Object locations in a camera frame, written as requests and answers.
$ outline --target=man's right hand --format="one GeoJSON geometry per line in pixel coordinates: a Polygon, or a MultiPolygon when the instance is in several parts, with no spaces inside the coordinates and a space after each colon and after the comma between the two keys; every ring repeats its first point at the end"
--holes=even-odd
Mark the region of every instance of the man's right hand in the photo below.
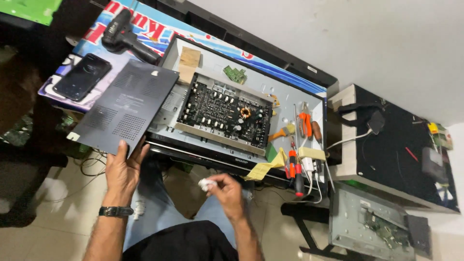
{"type": "Polygon", "coordinates": [[[215,195],[218,198],[232,225],[246,219],[242,186],[228,174],[213,175],[207,179],[218,183],[217,186],[208,186],[208,194],[215,195]]]}

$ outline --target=man's left hand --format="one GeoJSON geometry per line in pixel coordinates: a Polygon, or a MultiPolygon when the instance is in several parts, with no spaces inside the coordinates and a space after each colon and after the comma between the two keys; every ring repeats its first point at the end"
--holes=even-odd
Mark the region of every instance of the man's left hand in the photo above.
{"type": "Polygon", "coordinates": [[[129,159],[127,155],[127,143],[119,142],[117,154],[108,154],[106,159],[106,181],[108,191],[102,205],[105,207],[129,206],[135,188],[139,182],[140,164],[148,153],[150,145],[146,144],[145,137],[139,142],[129,159]]]}

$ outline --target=person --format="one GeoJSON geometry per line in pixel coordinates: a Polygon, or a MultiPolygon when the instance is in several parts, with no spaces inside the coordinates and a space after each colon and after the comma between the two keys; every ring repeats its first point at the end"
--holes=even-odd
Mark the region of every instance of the person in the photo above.
{"type": "Polygon", "coordinates": [[[108,154],[108,190],[102,207],[137,208],[134,215],[97,218],[84,261],[116,260],[264,260],[257,235],[247,218],[241,185],[228,174],[209,177],[207,200],[193,220],[174,207],[159,168],[143,161],[149,145],[136,147],[126,159],[127,144],[108,154]]]}

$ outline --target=orange pliers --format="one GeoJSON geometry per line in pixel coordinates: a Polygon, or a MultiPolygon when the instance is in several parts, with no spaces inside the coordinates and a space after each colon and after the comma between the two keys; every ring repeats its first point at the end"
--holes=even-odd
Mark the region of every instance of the orange pliers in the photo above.
{"type": "Polygon", "coordinates": [[[299,129],[301,137],[308,136],[310,138],[313,135],[313,130],[311,128],[311,115],[309,114],[306,102],[303,102],[303,108],[298,117],[300,118],[299,129]]]}

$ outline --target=black perforated metal cover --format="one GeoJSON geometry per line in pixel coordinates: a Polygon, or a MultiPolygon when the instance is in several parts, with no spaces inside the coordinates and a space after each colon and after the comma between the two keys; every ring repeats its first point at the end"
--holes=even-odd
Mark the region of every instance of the black perforated metal cover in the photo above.
{"type": "Polygon", "coordinates": [[[68,138],[112,154],[123,139],[129,156],[178,77],[178,72],[129,60],[68,138]]]}

